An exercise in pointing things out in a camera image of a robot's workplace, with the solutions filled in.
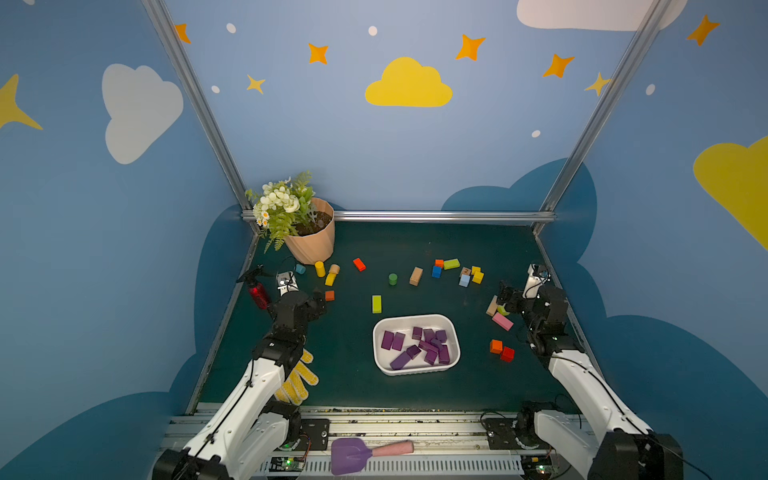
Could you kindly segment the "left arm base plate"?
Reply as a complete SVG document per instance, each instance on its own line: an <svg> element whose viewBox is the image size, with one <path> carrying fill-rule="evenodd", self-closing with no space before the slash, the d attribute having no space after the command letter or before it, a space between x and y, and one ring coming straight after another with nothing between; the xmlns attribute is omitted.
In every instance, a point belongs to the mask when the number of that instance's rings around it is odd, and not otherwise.
<svg viewBox="0 0 768 480"><path fill-rule="evenodd" d="M289 451L326 451L329 442L330 421L325 418L301 419L289 425L285 447Z"/></svg>

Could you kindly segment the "purple brick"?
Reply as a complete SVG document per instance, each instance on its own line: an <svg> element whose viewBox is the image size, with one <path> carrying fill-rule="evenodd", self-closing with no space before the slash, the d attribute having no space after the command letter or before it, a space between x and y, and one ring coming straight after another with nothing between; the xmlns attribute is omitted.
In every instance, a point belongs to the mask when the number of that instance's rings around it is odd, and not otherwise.
<svg viewBox="0 0 768 480"><path fill-rule="evenodd" d="M400 353L391 363L390 368L393 371L402 370L412 360L411 355L407 351Z"/></svg>
<svg viewBox="0 0 768 480"><path fill-rule="evenodd" d="M425 351L432 351L432 352L439 352L439 348L432 343L428 343L425 341L420 341L418 346Z"/></svg>
<svg viewBox="0 0 768 480"><path fill-rule="evenodd" d="M403 348L403 344L405 341L405 334L402 332L398 332L394 335L393 342L391 344L391 349L396 351L401 351Z"/></svg>
<svg viewBox="0 0 768 480"><path fill-rule="evenodd" d="M385 331L381 341L381 348L383 350L390 350L394 341L395 334L391 331Z"/></svg>

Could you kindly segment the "white plastic storage bin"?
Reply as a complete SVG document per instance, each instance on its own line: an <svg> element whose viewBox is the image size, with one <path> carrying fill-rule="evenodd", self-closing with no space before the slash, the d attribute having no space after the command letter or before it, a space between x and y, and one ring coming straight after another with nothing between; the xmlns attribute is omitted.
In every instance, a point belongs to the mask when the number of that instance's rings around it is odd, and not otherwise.
<svg viewBox="0 0 768 480"><path fill-rule="evenodd" d="M374 361L388 376L446 371L461 359L454 324L441 314L382 319L372 341Z"/></svg>

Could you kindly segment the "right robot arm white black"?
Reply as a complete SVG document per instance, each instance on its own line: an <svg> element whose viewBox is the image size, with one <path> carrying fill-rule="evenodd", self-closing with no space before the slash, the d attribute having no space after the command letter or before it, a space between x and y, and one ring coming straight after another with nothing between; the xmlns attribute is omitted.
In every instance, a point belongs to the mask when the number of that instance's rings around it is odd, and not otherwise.
<svg viewBox="0 0 768 480"><path fill-rule="evenodd" d="M527 402L514 423L521 447L552 448L585 479L683 478L678 442L638 417L567 333L568 300L544 266L529 266L522 289L502 284L497 303L521 316L532 353L565 388L583 418L573 422L554 407Z"/></svg>

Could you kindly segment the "dark purple block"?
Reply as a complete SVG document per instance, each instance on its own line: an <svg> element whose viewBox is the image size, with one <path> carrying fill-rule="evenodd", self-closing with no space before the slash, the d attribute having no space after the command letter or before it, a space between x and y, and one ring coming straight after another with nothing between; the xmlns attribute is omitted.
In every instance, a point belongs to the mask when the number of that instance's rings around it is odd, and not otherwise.
<svg viewBox="0 0 768 480"><path fill-rule="evenodd" d="M414 359L421 353L421 349L418 345L411 345L406 349L405 353L410 359Z"/></svg>

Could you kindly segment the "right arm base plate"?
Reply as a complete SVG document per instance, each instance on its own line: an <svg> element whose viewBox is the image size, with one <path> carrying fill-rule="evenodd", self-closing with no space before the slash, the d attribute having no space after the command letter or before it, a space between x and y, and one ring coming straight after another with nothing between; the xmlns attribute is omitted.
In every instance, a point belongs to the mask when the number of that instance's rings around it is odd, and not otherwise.
<svg viewBox="0 0 768 480"><path fill-rule="evenodd" d="M518 427L511 418L490 417L480 421L491 450L534 450L540 442Z"/></svg>

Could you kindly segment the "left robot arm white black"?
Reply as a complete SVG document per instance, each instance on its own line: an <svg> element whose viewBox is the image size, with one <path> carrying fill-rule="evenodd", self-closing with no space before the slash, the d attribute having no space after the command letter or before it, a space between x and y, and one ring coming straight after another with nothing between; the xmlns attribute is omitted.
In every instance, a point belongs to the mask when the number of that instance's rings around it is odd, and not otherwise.
<svg viewBox="0 0 768 480"><path fill-rule="evenodd" d="M272 325L244 374L213 417L180 450L165 450L153 479L249 479L272 452L299 438L299 407L277 392L299 366L309 323L326 311L324 294L299 290L296 275L276 275Z"/></svg>

